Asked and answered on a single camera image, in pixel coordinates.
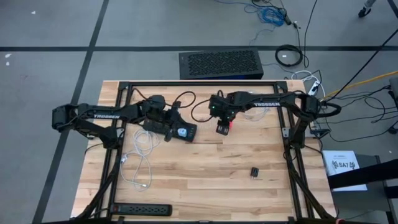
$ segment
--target power strip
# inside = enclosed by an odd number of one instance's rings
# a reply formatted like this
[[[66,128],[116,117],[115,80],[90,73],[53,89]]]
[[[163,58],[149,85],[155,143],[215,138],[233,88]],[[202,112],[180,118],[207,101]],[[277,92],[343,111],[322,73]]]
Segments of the power strip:
[[[308,94],[310,96],[313,96],[313,95],[317,94],[317,91],[318,91],[318,88],[319,88],[320,84],[321,84],[320,81],[315,81],[313,83],[312,87],[311,87],[311,90],[308,92]]]

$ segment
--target chair wheel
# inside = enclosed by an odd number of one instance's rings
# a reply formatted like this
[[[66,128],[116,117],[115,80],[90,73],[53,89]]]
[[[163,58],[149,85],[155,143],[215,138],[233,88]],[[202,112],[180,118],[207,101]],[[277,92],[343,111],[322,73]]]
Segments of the chair wheel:
[[[395,128],[391,127],[391,128],[388,129],[388,133],[397,134],[397,130]]]
[[[360,12],[358,13],[358,17],[359,18],[364,18],[366,15],[368,15],[370,12],[372,11],[372,9],[369,9],[368,12],[366,12],[366,8],[363,7]]]

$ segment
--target white cable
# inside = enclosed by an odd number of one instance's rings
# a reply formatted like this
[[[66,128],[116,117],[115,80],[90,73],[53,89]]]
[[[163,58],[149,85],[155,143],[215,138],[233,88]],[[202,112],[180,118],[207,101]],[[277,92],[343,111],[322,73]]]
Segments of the white cable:
[[[143,134],[146,135],[146,140],[140,141],[139,138]],[[157,135],[155,133],[153,133],[152,131],[145,131],[145,130],[140,129],[134,133],[133,143],[134,143],[135,151],[131,150],[122,156],[122,159],[120,162],[120,175],[122,176],[124,181],[126,181],[127,183],[130,183],[130,184],[133,184],[134,188],[137,191],[143,192],[143,191],[147,190],[152,183],[152,168],[150,167],[150,163],[148,161],[148,158],[146,158],[146,156],[148,156],[154,150],[154,148],[159,145],[160,141],[159,141],[159,138],[157,137]],[[148,144],[149,147],[143,148],[141,146],[141,144]],[[123,175],[123,164],[127,161],[129,155],[137,155],[140,157],[137,169],[134,172],[134,175],[131,180],[127,180]],[[139,169],[141,168],[141,164],[143,161],[145,161],[147,163],[148,170],[149,170],[149,182],[147,184],[141,184],[141,183],[136,182],[136,177],[139,172]]]
[[[309,81],[309,80],[311,80],[311,79],[315,79],[315,81],[318,81],[318,82],[319,82],[319,79],[318,79],[316,76],[312,75],[312,72],[307,71],[307,70],[301,70],[301,71],[298,71],[298,72],[293,73],[291,79],[294,79],[294,76],[297,77],[297,74],[298,74],[298,73],[308,73],[308,74],[310,74],[309,76],[307,76],[307,77],[305,77],[305,78],[302,78],[302,81],[303,81],[303,82]],[[322,83],[320,84],[320,86],[321,86],[321,89],[322,89],[322,92],[323,92],[323,97],[326,97],[325,89],[323,88]]]
[[[258,113],[254,113],[254,114],[248,114],[248,111],[243,113],[244,118],[248,119],[249,121],[259,121],[261,120],[266,113],[268,112],[269,108],[268,107],[263,107],[261,108],[261,111]]]

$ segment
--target white paper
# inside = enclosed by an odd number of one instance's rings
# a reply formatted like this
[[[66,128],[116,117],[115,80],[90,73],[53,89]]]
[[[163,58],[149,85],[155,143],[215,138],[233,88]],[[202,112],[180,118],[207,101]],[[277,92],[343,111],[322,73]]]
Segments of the white paper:
[[[323,151],[323,160],[326,165],[328,176],[359,169],[354,151]],[[362,191],[368,190],[366,184],[340,187],[332,191]]]

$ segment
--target white charging cable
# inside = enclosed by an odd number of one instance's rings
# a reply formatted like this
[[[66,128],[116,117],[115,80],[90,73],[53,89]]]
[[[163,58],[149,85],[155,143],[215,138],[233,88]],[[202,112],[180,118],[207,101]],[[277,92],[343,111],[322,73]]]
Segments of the white charging cable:
[[[146,135],[146,139],[145,141],[140,141],[139,138],[142,135]],[[154,150],[154,148],[156,146],[159,145],[160,141],[159,138],[157,137],[157,135],[155,133],[153,133],[152,131],[145,131],[145,130],[137,130],[134,135],[133,135],[133,143],[134,143],[134,150],[131,150],[127,153],[125,153],[122,156],[121,162],[120,162],[120,174],[123,178],[124,181],[126,181],[127,183],[133,184],[134,188],[139,191],[139,192],[143,192],[145,190],[147,190],[150,187],[150,184],[152,183],[152,169],[150,167],[150,163],[148,161],[148,158],[146,158],[146,156],[148,156],[149,154],[151,154],[151,152]],[[146,144],[149,145],[147,147],[142,147],[142,144]],[[138,166],[136,171],[134,172],[134,175],[132,177],[131,180],[127,180],[124,175],[123,175],[123,164],[127,161],[128,157],[130,155],[136,155],[140,157]],[[149,181],[147,184],[141,184],[138,183],[136,181],[137,178],[137,174],[139,172],[139,169],[141,168],[142,162],[145,161],[148,165],[148,170],[149,170]]]
[[[305,77],[305,78],[302,78],[302,81],[303,81],[303,82],[306,82],[306,81],[309,81],[309,80],[311,80],[311,79],[315,79],[315,82],[319,83],[319,86],[321,86],[321,89],[322,89],[322,92],[323,92],[323,97],[326,97],[325,89],[323,88],[322,83],[320,83],[319,79],[318,79],[316,76],[312,75],[312,72],[307,71],[307,70],[301,70],[301,71],[298,71],[298,72],[293,73],[291,79],[295,79],[295,77],[297,77],[297,74],[298,74],[298,73],[308,73],[308,74],[310,74],[309,76],[307,76],[307,77]]]

